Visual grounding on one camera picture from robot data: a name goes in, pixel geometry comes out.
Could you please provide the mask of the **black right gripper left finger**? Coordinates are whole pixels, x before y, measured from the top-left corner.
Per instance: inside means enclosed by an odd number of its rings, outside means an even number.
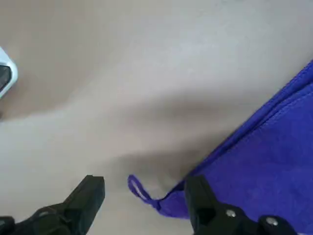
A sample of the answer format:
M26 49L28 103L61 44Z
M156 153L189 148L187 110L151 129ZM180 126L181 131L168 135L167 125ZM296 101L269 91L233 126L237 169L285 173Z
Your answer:
M64 202L38 209L29 218L16 222L0 218L2 235L86 235L105 199L102 176L87 175Z

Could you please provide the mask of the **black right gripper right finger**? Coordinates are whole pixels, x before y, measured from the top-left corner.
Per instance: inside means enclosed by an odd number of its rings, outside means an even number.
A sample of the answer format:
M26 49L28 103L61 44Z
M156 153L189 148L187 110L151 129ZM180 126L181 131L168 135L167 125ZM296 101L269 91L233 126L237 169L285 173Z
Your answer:
M185 181L184 193L195 235L296 235L284 218L262 215L257 221L230 204L220 202L204 176Z

